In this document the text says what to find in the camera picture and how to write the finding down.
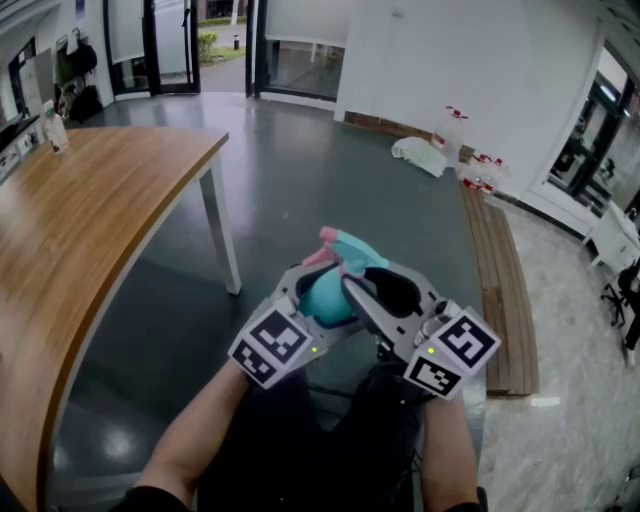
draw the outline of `black sleeve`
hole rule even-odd
[[[461,503],[445,512],[482,512],[482,509],[477,503]]]
[[[111,512],[134,512],[162,510],[166,512],[189,512],[189,509],[173,494],[156,487],[134,487]]]

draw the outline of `forearm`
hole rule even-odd
[[[425,511],[443,512],[460,503],[476,503],[476,456],[462,396],[440,398],[425,406],[422,494]]]
[[[227,361],[171,423],[137,485],[163,488],[189,505],[198,479],[218,453],[248,387],[242,370]]]

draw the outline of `black bag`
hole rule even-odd
[[[69,119],[83,122],[85,119],[102,110],[102,103],[98,100],[98,89],[90,85],[82,89],[82,92],[74,100],[69,112]]]
[[[74,74],[76,76],[84,76],[95,69],[98,64],[98,57],[96,56],[96,51],[90,44],[82,42],[79,30],[76,38],[78,39],[78,49],[69,55],[69,60],[71,60],[71,67],[73,68]]]

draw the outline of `white table leg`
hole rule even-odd
[[[211,159],[211,169],[206,171],[200,178],[200,189],[204,198],[204,207],[207,211],[207,220],[209,221],[216,258],[222,271],[222,279],[227,291],[233,295],[238,295],[242,285],[229,229],[229,214],[224,197],[222,165],[219,155],[215,155]]]
[[[589,265],[589,268],[594,268],[595,266],[598,265],[598,263],[600,263],[602,261],[602,257],[598,256],[595,260],[593,260],[591,262],[591,265]]]

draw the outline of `white bag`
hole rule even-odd
[[[78,49],[78,39],[76,38],[75,34],[76,30],[77,29],[73,29],[67,34],[67,55],[75,53],[75,51]]]
[[[403,158],[439,178],[447,166],[447,157],[420,137],[400,139],[391,148],[395,158]]]

